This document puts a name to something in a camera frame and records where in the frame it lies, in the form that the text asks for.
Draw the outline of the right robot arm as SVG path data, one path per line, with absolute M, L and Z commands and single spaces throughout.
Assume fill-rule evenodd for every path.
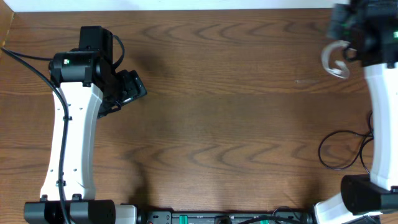
M 335 4 L 322 51 L 326 72 L 350 75 L 346 62 L 359 61 L 369 88 L 374 141 L 371 170 L 342 178 L 340 192 L 313 208 L 314 223 L 376 223 L 397 211 L 397 1 Z

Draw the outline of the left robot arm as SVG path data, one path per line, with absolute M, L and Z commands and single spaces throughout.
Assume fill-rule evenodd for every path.
M 79 45 L 49 62 L 55 121 L 50 162 L 37 202 L 27 202 L 28 223 L 137 223 L 133 205 L 96 199 L 93 151 L 97 120 L 146 95 L 136 71 L 113 58 L 116 35 L 83 26 Z

